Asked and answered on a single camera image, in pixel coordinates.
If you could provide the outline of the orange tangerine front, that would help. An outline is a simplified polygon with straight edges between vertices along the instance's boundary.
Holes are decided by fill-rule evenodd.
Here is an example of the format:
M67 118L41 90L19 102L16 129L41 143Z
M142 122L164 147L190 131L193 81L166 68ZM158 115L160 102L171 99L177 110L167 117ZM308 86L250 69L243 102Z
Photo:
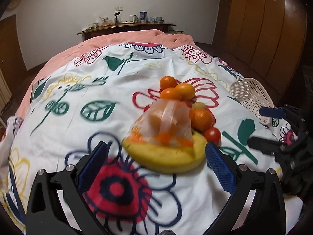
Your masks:
M160 93L160 99L181 101L183 98L177 88L167 88Z

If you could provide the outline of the cream plastic basket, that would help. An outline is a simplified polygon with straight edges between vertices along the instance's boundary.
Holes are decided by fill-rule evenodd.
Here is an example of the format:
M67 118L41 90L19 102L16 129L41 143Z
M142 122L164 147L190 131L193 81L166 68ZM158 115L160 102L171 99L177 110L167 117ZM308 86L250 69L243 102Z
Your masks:
M261 107L274 108L274 103L265 88L254 78L239 78L230 86L230 93L263 125L269 125L271 119L259 113Z

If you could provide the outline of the beige curtain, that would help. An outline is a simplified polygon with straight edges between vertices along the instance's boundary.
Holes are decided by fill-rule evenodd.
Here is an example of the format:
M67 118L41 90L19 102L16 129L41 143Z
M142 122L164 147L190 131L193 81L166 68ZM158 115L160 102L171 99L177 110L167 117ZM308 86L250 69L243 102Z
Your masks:
M9 103L12 97L12 93L8 88L8 85L3 77L2 71L0 70L0 109L3 110Z

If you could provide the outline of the orange tangerine top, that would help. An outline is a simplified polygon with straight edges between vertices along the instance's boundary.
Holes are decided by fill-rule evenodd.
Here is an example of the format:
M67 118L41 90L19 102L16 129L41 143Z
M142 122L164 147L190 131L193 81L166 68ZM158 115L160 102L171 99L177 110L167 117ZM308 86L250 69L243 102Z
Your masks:
M175 88L177 81L172 76L164 76L159 81L160 90L163 91L167 88Z

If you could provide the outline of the blue mug on shelf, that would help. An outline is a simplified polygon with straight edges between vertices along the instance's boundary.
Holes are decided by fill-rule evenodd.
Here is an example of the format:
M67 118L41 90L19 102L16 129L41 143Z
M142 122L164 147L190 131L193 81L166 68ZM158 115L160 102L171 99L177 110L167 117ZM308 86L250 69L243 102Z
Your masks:
M142 11L139 13L139 15L140 15L140 22L146 23L147 22L147 12Z

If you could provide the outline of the wooden headboard shelf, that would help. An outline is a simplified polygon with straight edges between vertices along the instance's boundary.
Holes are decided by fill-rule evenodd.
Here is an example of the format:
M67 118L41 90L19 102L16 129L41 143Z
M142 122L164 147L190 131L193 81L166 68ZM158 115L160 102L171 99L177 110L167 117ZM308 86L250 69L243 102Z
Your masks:
M93 37L103 36L119 32L127 31L141 31L141 30L160 30L162 32L168 32L170 27L175 27L174 23L125 23L119 25L110 25L105 27L97 27L94 29L83 30L77 33L77 35L82 35L83 40L88 40Z

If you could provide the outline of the large orange tangerine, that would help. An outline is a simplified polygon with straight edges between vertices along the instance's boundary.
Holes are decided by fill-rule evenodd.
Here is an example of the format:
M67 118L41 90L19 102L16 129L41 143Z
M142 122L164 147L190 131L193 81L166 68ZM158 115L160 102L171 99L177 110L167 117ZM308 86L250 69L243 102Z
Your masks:
M189 112L192 128L204 132L213 126L213 116L206 109L191 109Z

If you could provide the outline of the wooden door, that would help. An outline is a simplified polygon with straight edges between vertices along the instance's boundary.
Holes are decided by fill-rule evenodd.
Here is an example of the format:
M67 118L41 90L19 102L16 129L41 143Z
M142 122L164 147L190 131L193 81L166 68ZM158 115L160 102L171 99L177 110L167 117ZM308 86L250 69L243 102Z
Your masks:
M1 20L1 72L8 88L13 93L27 75L17 36L16 16Z

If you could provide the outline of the pink blanket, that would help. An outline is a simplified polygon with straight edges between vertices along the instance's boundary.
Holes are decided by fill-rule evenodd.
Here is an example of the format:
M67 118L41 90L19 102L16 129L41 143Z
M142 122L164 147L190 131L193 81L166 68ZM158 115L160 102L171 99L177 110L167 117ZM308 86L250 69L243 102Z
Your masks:
M46 78L60 67L93 49L125 42L155 43L164 45L170 49L175 49L183 45L195 45L193 38L187 34L166 34L155 29L119 32L98 36L79 43L78 45L64 50L52 57L46 65L43 66L31 83L34 84L36 81Z

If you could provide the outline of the plastic bag of oranges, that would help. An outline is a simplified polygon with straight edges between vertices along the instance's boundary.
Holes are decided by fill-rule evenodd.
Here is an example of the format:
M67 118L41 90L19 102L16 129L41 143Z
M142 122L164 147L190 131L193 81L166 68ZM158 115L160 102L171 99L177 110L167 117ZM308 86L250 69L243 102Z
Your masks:
M190 110L180 101L154 101L130 127L126 138L167 147L192 147Z

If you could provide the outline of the green-brown kiwi fruit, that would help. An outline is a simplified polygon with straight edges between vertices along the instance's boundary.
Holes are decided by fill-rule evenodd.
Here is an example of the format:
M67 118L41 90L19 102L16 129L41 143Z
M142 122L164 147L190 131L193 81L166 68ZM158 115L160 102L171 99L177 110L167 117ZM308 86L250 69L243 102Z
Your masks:
M196 109L203 109L203 110L206 110L207 109L207 106L202 103L202 102L195 102L192 104L192 109L196 110Z

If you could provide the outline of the wooden wardrobe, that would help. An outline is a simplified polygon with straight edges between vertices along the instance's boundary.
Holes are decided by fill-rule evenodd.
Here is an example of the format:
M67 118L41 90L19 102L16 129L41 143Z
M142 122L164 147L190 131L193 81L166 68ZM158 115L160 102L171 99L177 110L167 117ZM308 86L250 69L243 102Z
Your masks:
M220 0L213 46L234 69L259 80L277 103L296 73L306 33L299 0Z

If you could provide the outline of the yellow banana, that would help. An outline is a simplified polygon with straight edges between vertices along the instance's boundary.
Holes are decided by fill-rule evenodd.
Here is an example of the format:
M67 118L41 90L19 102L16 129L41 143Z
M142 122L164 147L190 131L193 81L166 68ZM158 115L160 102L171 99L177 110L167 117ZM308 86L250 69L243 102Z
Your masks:
M199 167L205 158L207 140L198 132L192 133L191 148L167 147L147 142L122 140L128 155L147 169L164 174L180 174Z

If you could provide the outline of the red tomato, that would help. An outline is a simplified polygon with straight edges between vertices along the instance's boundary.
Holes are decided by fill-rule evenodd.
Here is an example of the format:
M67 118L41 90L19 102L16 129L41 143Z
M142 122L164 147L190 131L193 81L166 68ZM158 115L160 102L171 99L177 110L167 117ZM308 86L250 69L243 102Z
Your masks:
M219 145L221 141L221 132L215 128L211 127L203 132L203 136L208 142L213 142L215 145Z

